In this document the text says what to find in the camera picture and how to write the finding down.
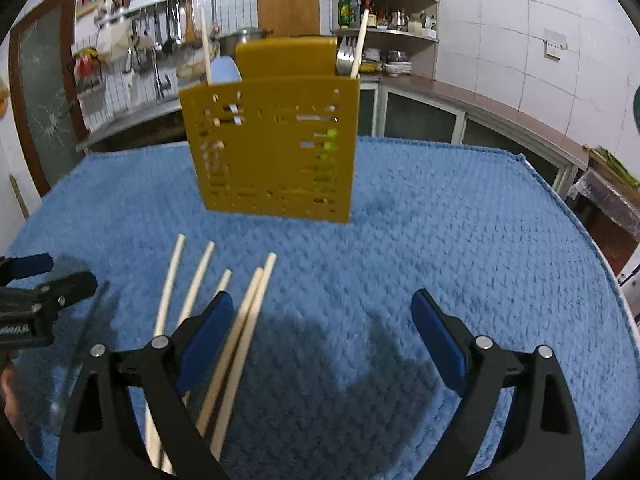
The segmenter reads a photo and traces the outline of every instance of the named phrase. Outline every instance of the wooden stick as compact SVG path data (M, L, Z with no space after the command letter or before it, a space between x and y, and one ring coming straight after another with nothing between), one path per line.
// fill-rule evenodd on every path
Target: wooden stick
M364 9L362 22L360 23L360 33L358 34L358 43L356 43L356 52L351 65L351 79L356 79L362 62L362 50L364 49L364 38L367 35L367 20L369 19L369 9Z
M220 282L218 283L218 287L216 288L216 293L213 295L215 298L217 294L221 290L225 290L227 285L229 284L229 280L231 279L231 271L229 269L225 269L225 272L222 273L222 278L220 278ZM187 392L184 394L182 398L182 403L187 406L189 403L189 398L191 397L191 392ZM162 454L162 471L165 473L169 473L170 475L174 474L174 467L171 465L171 461L167 456L166 452Z
M180 317L178 319L178 325L176 326L176 328L179 327L185 319L191 317L191 313L193 312L193 305L196 303L196 299L198 298L198 293L200 291L200 287L202 286L202 281L204 280L204 275L207 272L207 267L209 267L209 261L215 247L215 243L209 242L207 244L207 248L204 250L204 254L200 259L200 263L198 264L196 273L193 275L193 279L191 280L191 286L189 287L189 291L187 292L187 297L184 298L184 304L182 305L182 311L180 312Z
M247 354L249 353L249 346L251 345L251 339L254 336L255 325L258 322L258 316L262 307L262 301L264 300L265 292L267 291L267 285L273 272L273 266L276 263L276 254L269 253L267 256L267 263L264 266L264 272L260 279L260 285L255 293L254 302L251 309L249 309L249 315L242 331L240 342L238 343L238 351L234 358L234 363L229 373L229 379L226 383L225 395L222 398L222 405L220 406L220 414L216 421L216 427L213 431L213 439L211 441L210 450L216 460L220 460L220 454L222 453L222 446L225 443L226 430L229 427L229 420L231 420L231 411L234 407L234 401L236 400L236 394L238 393L238 386L240 385L240 378L242 377L242 370L244 369L244 362L246 361Z
M202 53L204 54L204 70L207 74L207 84L213 85L213 76L211 75L211 58L209 57L209 35L207 34L207 16L204 12L204 6L200 7L200 31L202 33Z
M240 334L244 328L244 323L246 322L251 304L254 301L255 291L258 289L261 277L262 269L258 267L255 269L254 275L249 282L249 287L247 288L246 293L244 294L244 299L238 308L238 314L236 314L236 319L231 326L231 330L229 331L228 336L226 336L225 345L222 349L222 353L220 354L220 358L218 359L216 369L213 372L213 377L211 379L209 389L207 390L207 395L202 403L200 415L198 416L198 421L196 423L196 428L198 428L198 431L202 436L204 436L205 431L207 431L207 426L209 425L211 415L213 414L213 409L216 406L222 382L225 379L229 363L231 362L231 358L233 357L236 346L238 345Z
M180 264L180 257L182 256L185 240L184 235L180 234L175 242L174 254L171 256L169 269L166 274L166 279L164 280L164 287L162 288L162 296L160 297L160 307L158 308L158 317L156 318L156 326L154 327L154 337L164 333L169 304L171 303L171 295L174 291L175 277L178 273L178 265ZM154 445L156 440L159 442L158 432L156 431L148 404L145 403L145 407L146 451L149 453L151 463L154 464L155 467L158 467L160 462L160 447L159 444L157 447Z

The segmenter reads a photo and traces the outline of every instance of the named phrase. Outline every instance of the brown door frame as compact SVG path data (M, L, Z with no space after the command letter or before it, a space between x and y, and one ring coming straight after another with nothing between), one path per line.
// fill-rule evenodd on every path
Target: brown door frame
M22 94L22 77L20 76L20 35L36 20L39 20L56 7L60 7L60 65L62 67L62 79L65 86L66 100L69 103L69 114L78 142L85 140L89 132L84 126L82 112L78 106L78 98L74 85L71 66L71 45L75 42L76 28L76 0L44 0L29 14L12 28L9 38L9 83L11 87L11 100L14 109L15 126L18 130L18 138L24 160L31 173L33 183L40 196L45 196L51 186L44 174L40 157L33 143L31 130L27 121L27 110Z

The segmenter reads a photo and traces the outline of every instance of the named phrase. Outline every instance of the glass panel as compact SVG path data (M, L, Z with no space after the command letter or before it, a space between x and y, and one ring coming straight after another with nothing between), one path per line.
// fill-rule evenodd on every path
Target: glass panel
M373 128L373 107L375 90L360 90L360 115L358 116L358 135L371 136Z
M451 142L456 116L389 92L385 137Z
M486 126L482 126L482 124L469 119L466 120L465 137L462 139L462 144L468 144L470 146L486 146L488 148L500 148L501 150L515 153L516 155L523 154L527 157L529 164L535 168L535 170L550 186L554 184L556 174L558 174L559 168L544 159L542 156L528 150L523 145L518 144L515 140L511 140L509 137L505 137Z
M59 7L20 35L20 77L31 137L53 186L82 159L63 84Z

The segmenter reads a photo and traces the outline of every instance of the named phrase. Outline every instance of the yellow utensil holder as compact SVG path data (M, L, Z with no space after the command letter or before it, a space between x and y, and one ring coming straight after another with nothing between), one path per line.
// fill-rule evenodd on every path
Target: yellow utensil holder
M209 210L349 221L357 79L204 84L182 90L180 102Z

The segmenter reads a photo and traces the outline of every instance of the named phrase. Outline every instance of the blue gripper pad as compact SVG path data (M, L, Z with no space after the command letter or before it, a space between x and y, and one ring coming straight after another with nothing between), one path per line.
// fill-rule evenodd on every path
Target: blue gripper pad
M234 302L228 294L221 294L218 304L191 340L180 358L180 375L175 381L175 390L183 397L194 390L225 341L234 316Z
M412 297L411 314L445 385L462 397L466 392L466 357L445 326L444 314L425 290Z
M53 269L53 258L49 254L36 254L18 258L11 264L11 274L14 280L21 280L29 276L37 276Z

